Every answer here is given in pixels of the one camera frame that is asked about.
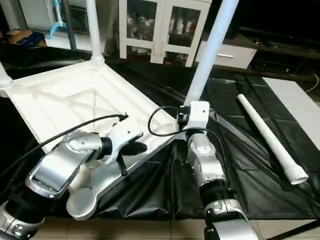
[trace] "glass cabinet door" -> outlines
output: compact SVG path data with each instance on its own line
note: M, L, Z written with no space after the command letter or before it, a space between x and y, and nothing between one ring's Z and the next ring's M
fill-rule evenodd
M163 0L119 0L120 57L157 62Z
M209 8L202 1L166 1L159 62L191 67Z

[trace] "black tarp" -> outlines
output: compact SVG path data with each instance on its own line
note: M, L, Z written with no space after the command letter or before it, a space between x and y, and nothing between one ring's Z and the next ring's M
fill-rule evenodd
M14 79L88 60L85 53L54 48L5 48L0 61ZM195 69L106 59L107 64L159 106L183 104ZM292 186L249 116L236 100L245 94L293 159L309 175L307 182ZM202 100L215 110L208 128L221 139L229 183L250 219L319 219L320 152L270 87L259 76L212 72ZM3 139L1 169L32 145L34 139L9 99L0 98ZM213 144L217 143L210 136ZM217 148L217 157L221 152ZM41 156L28 158L26 174ZM96 215L119 219L202 218L203 206L186 164L187 145L176 140L100 200ZM17 168L1 180L8 185ZM66 215L62 199L55 215Z

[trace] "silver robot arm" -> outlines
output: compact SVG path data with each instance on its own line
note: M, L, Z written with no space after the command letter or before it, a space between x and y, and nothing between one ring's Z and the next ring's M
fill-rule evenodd
M81 130L66 134L41 158L26 178L25 185L0 208L0 240L32 238L83 164L98 161L99 166L104 166L117 162L119 172L127 175L121 155L125 155L124 147L142 135L139 124L130 117L117 123L106 137ZM134 154L146 150L143 143L136 142L135 146L137 144L140 148L135 148ZM105 155L109 156L106 160L102 159Z
M183 129L205 128L209 118L209 103L191 102L190 113L181 116L188 122ZM258 240L235 192L227 182L216 148L203 131L187 131L187 161L204 206L206 240Z

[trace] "white tube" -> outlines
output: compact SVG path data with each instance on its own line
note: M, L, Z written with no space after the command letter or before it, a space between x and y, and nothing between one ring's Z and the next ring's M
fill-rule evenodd
M14 84L14 81L11 77L8 76L4 66L0 62L0 97L7 98L7 94L4 89L11 87Z
M223 0L212 26L208 42L202 53L201 60L195 71L191 86L185 98L184 105L198 101L205 88L211 69L214 66L218 51L226 36L232 17L239 0Z
M86 12L88 16L88 25L92 46L91 60L103 63L105 59L101 54L96 0L86 0Z
M240 103L243 105L246 112L249 114L253 123L268 143L272 152L280 162L283 167L284 173L286 177L289 179L289 182L292 185L300 184L306 181L309 177L304 171L304 169L296 164L293 158L289 155L284 146L280 143L277 137L273 134L264 120L259 116L254 107L250 104L250 102L246 99L243 94L238 95L238 99Z

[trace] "white drawer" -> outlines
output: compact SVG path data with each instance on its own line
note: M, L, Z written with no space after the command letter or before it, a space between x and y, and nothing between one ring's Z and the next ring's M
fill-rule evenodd
M195 58L196 62L200 61L202 52L205 50L206 45L206 41L201 42ZM221 49L219 50L215 59L214 65L246 69L256 54L256 51L256 49L252 48L222 44Z

